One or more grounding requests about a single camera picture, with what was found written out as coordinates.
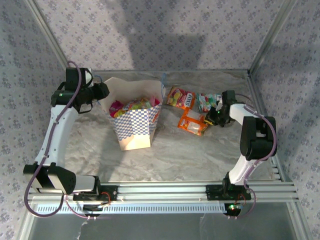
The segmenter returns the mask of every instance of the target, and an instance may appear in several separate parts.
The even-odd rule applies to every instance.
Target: wall
[[[12,239],[25,210],[23,167],[39,151],[65,74],[22,0],[0,1],[0,31],[0,239]]]
[[[298,0],[254,76],[275,116],[278,156],[320,239],[320,2]]]
[[[37,0],[63,52],[96,70],[248,69],[282,0]]]

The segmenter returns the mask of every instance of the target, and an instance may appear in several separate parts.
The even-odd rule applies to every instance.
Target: checkered paper bag
[[[163,96],[166,92],[161,81],[125,81],[112,77],[104,83],[108,86],[110,94],[99,102],[113,125],[121,150],[151,147]],[[110,106],[116,100],[126,104],[133,99],[143,97],[150,99],[152,96],[155,96],[160,101],[160,104],[148,109],[130,110],[116,118],[111,117],[109,114]]]

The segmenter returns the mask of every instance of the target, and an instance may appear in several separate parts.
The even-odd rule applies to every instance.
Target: floor
[[[160,72],[105,73],[102,78],[127,81],[160,79]],[[235,90],[250,96],[242,74],[222,71],[168,73],[166,94],[173,85],[197,93]],[[65,167],[79,175],[98,175],[101,182],[219,181],[240,156],[241,126],[211,126],[200,137],[177,128],[183,110],[163,105],[149,148],[121,151],[115,132],[98,104],[81,115],[72,127]],[[270,162],[252,174],[255,180],[274,178]]]

